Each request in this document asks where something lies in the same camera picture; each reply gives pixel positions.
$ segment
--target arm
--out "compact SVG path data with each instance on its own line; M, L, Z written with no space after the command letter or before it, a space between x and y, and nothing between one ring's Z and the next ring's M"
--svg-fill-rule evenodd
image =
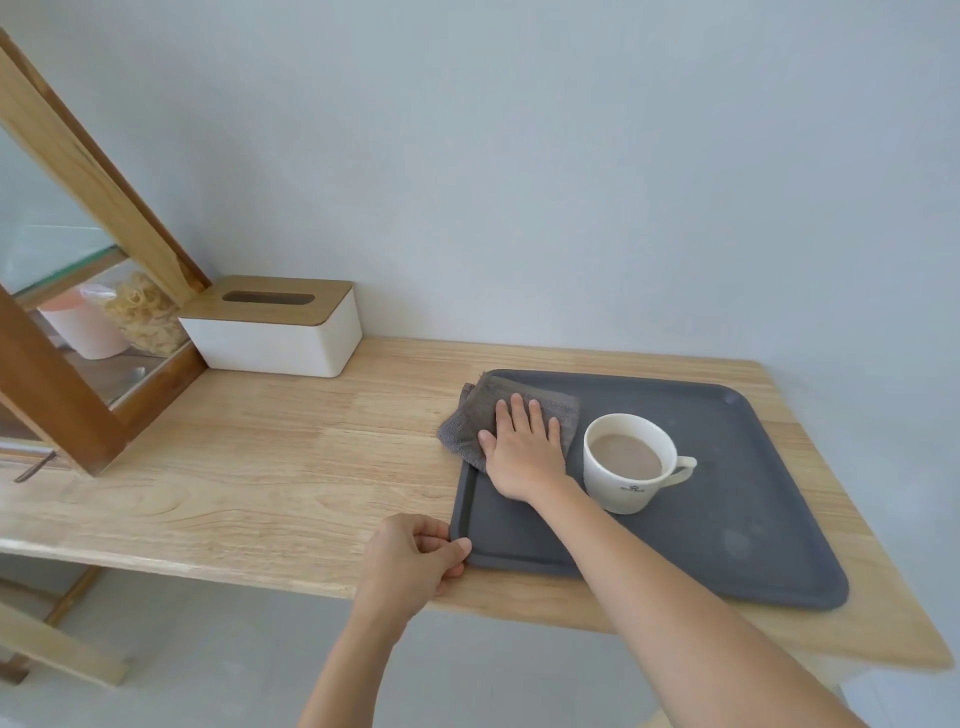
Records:
M353 609L330 651L298 728L370 728L390 653L407 622L444 579L464 572L469 539L449 541L449 526L427 516L385 519L364 552Z
M859 728L863 723L722 599L611 518L565 474L560 425L519 395L480 433L487 472L530 503L573 556L617 632L684 728Z

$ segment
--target table top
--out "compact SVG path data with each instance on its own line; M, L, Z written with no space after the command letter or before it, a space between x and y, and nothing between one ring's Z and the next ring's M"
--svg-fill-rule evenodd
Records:
M543 369L724 384L750 401L851 584L846 605L734 606L807 653L940 669L952 658L924 610L752 361L364 339L333 379L207 371L97 478L0 471L0 550L350 597L380 519L448 520L460 461L436 440L464 382ZM434 607L598 632L578 579L470 569Z

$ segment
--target tray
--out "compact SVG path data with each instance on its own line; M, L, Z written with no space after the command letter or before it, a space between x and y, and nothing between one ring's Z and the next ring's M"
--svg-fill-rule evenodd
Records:
M681 455L697 458L686 483L639 513L613 516L716 594L808 609L834 609L850 587L820 526L746 398L729 387L628 376L497 370L580 398L566 471L583 487L584 430L611 412L657 423ZM477 567L578 576L537 512L508 500L464 463L451 537L469 536Z

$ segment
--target cabinet door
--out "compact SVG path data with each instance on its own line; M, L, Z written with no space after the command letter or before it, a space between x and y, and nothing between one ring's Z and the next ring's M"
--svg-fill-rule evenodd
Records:
M97 473L205 368L209 281L0 32L0 458Z

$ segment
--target finger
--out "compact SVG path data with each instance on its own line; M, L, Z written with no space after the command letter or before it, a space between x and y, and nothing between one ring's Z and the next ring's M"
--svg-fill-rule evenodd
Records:
M493 455L493 451L496 449L496 438L493 437L493 433L489 430L482 429L477 433L477 440L480 443L483 456L489 460Z
M441 539L437 536L414 536L414 542L417 544L417 551L420 553L433 553L438 548L443 548L450 543L447 539Z
M422 513L404 513L401 514L401 517L404 526L412 536L436 536L445 541L450 539L449 523L424 516Z
M496 434L502 435L504 432L514 431L514 421L510 419L510 411L507 409L507 402L497 400L496 402Z
M510 411L514 413L514 429L517 432L529 432L530 418L527 417L526 407L523 406L523 397L519 394L511 395Z
M447 570L463 564L464 559L469 556L472 550L473 543L470 542L470 539L464 538L451 541L449 544L427 554L427 556L436 562L440 573L446 573Z
M467 566L464 564L457 564L457 566L452 569L447 569L444 571L444 579L455 579L458 576L463 576L464 571L467 570Z
M546 432L543 430L543 410L536 400L530 400L530 431L540 437L546 437Z
M550 441L550 445L553 445L556 448L560 447L560 420L556 417L550 418L550 424L547 426L548 434L547 440Z

